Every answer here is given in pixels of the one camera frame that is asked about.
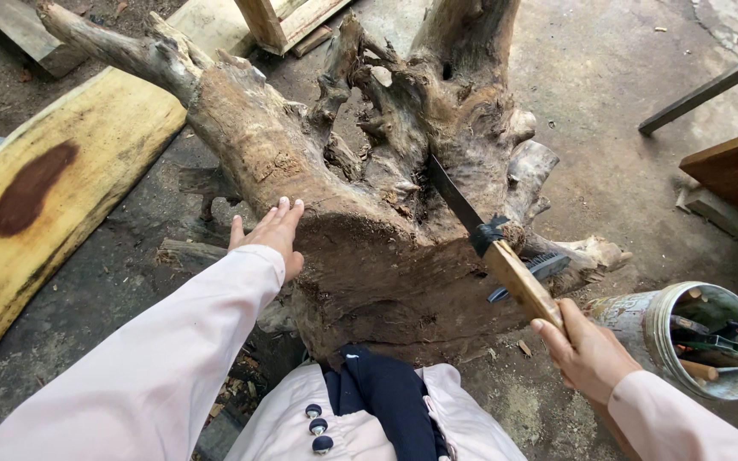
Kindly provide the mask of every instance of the black tape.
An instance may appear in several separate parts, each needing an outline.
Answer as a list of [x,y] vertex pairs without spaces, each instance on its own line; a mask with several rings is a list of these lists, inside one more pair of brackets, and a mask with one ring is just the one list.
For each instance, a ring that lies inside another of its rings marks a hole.
[[469,235],[469,243],[474,247],[477,256],[483,257],[491,244],[503,238],[503,230],[498,225],[504,225],[509,219],[506,216],[495,214],[491,221],[480,224],[477,229]]

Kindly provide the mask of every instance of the left hand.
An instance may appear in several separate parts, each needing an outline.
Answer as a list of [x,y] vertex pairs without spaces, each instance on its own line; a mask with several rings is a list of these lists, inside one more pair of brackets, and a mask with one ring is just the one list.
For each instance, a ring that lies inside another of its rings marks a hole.
[[273,248],[284,257],[286,267],[284,281],[290,281],[297,277],[303,268],[303,255],[292,250],[295,228],[298,227],[302,214],[303,201],[300,198],[295,200],[295,205],[290,209],[290,200],[281,197],[278,206],[273,207],[247,236],[243,234],[241,216],[235,215],[232,218],[229,250],[244,245],[265,245]]

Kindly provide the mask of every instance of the wood bark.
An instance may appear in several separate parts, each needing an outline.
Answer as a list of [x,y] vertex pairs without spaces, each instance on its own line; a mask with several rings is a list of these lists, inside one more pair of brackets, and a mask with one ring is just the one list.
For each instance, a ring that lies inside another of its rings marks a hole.
[[[512,300],[486,301],[498,284],[425,176],[428,153],[484,219],[510,219],[504,234],[521,257],[571,257],[544,281],[553,296],[600,281],[630,258],[600,237],[552,242],[530,228],[550,206],[540,189],[559,158],[530,140],[535,119],[507,91],[517,8],[510,0],[436,0],[408,58],[350,14],[330,44],[321,97],[307,107],[284,99],[247,60],[220,52],[210,62],[155,20],[152,37],[133,39],[52,3],[38,7],[62,41],[175,94],[256,214],[281,195],[305,201],[296,247],[307,266],[287,305],[313,357],[356,342],[422,363],[468,358],[526,321]],[[388,69],[391,85],[372,67]],[[371,145],[365,160],[332,132],[353,87],[373,106],[358,122]]]

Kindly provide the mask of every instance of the pink sleeve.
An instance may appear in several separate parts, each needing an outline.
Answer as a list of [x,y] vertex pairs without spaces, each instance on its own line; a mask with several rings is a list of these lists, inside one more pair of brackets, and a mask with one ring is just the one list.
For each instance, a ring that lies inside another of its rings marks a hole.
[[609,413],[644,461],[738,459],[738,429],[652,373],[623,378]]
[[283,283],[274,249],[230,252],[16,408],[0,425],[0,459],[189,459],[235,355]]

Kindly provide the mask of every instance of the wooden handle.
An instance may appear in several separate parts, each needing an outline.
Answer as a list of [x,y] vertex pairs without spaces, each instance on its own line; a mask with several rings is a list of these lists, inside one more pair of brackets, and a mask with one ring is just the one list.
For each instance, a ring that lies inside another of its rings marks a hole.
[[[514,300],[522,307],[529,320],[542,318],[550,321],[566,336],[565,326],[562,324],[562,314],[551,295],[531,274],[525,264],[504,241],[498,240],[489,246],[483,256],[486,266],[495,273],[495,277]],[[617,422],[609,414],[609,407],[594,400],[588,399],[594,413],[600,415],[603,424],[617,441],[620,449],[633,461],[641,461],[640,455],[630,445],[628,438],[622,433]]]
[[495,273],[495,277],[508,293],[523,308],[529,320],[542,318],[565,332],[562,315],[557,303],[520,258],[504,241],[498,240],[489,246],[483,261]]
[[697,362],[688,362],[682,359],[679,362],[682,364],[682,368],[688,372],[688,376],[692,378],[702,378],[705,381],[716,381],[719,379],[719,372],[714,367]]

